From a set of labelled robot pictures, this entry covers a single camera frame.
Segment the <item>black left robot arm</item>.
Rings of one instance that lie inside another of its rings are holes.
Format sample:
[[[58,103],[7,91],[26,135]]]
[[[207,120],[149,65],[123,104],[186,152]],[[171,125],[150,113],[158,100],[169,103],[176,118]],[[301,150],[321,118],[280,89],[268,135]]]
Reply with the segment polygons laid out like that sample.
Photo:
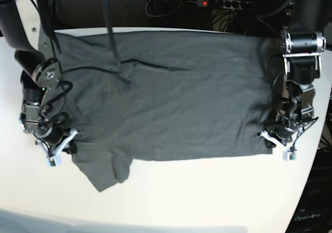
[[[329,23],[331,0],[288,0],[265,17],[281,12],[294,2],[294,13],[281,32],[284,71],[288,98],[282,109],[276,110],[275,121],[268,122],[260,137],[268,149],[288,143],[296,144],[293,135],[300,137],[317,118],[314,117],[313,81],[322,70],[321,55],[326,49],[324,29]]]

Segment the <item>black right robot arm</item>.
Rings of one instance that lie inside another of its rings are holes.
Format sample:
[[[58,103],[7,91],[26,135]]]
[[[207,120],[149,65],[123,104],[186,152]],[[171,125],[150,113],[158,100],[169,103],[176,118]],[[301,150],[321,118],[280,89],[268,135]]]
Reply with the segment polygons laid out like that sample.
[[[19,118],[23,131],[35,136],[47,157],[54,157],[77,152],[77,131],[62,127],[68,114],[58,102],[66,100],[73,84],[62,79],[57,57],[61,48],[49,8],[48,0],[1,0],[1,33],[23,69]]]

